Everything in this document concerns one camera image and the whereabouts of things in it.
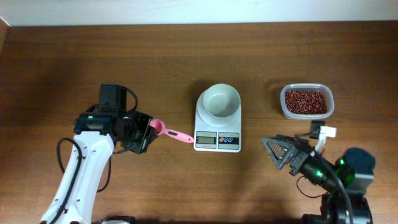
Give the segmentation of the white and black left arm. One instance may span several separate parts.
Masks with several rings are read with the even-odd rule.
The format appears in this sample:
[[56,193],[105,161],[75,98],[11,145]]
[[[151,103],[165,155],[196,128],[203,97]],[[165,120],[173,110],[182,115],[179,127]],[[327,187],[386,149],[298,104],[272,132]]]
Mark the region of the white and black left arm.
[[93,205],[103,170],[114,154],[118,142],[119,153],[145,153],[153,140],[155,129],[152,117],[138,112],[83,113],[75,122],[71,156],[48,210],[41,223],[91,223]]

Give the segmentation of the white digital kitchen scale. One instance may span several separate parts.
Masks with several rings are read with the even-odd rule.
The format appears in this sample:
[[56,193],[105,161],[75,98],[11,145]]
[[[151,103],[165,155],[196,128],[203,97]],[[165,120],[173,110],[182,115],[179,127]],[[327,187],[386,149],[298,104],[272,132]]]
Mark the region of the white digital kitchen scale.
[[203,106],[203,92],[195,111],[194,149],[207,152],[233,152],[242,149],[242,108],[227,118],[210,115]]

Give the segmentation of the pink measuring scoop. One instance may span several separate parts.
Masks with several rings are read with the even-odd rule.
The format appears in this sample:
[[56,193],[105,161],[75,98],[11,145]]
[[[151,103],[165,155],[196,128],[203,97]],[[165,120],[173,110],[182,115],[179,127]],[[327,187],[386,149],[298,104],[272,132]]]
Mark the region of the pink measuring scoop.
[[163,121],[159,119],[152,119],[150,122],[150,126],[154,128],[158,135],[165,134],[171,138],[174,138],[178,141],[193,144],[194,138],[188,134],[181,133],[179,131],[173,129],[167,129]]

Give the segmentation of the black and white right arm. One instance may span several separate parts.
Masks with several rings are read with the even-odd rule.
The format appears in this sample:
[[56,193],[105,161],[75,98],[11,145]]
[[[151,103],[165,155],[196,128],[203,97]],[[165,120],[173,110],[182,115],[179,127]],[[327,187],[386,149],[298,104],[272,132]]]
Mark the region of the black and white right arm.
[[321,195],[321,214],[304,214],[302,223],[372,224],[373,216],[365,194],[374,180],[376,159],[352,147],[331,163],[309,141],[277,135],[264,137],[262,144],[274,165],[290,167],[290,175],[302,174],[326,193]]

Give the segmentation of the white bowl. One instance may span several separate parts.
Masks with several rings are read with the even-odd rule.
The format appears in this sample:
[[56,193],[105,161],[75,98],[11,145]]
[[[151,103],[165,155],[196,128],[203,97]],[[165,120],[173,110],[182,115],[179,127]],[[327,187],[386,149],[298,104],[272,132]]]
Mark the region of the white bowl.
[[227,118],[234,115],[241,105],[238,91],[224,83],[209,87],[203,95],[203,106],[212,116]]

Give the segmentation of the clear plastic container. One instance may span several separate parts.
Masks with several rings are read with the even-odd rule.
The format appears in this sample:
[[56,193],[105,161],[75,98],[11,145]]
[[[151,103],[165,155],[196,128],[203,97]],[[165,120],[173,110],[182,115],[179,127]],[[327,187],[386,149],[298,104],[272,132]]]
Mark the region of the clear plastic container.
[[280,93],[282,113],[287,119],[325,119],[335,110],[332,91],[319,83],[294,83]]

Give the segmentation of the red adzuki beans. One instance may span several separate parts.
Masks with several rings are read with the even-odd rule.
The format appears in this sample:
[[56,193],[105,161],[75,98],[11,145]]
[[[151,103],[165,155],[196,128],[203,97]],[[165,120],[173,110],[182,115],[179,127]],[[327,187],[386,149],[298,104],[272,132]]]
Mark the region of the red adzuki beans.
[[325,96],[319,91],[289,90],[285,105],[294,114],[325,114],[328,111]]

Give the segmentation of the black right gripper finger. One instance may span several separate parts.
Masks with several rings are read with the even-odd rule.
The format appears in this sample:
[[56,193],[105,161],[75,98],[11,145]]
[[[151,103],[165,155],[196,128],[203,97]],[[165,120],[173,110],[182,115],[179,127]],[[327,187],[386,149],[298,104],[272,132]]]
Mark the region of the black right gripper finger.
[[290,137],[290,136],[284,136],[284,135],[280,135],[280,134],[277,134],[274,139],[276,141],[282,141],[282,142],[286,142],[286,143],[297,143],[298,142],[297,138]]
[[289,164],[297,154],[297,149],[293,144],[282,140],[263,138],[262,144],[278,170]]

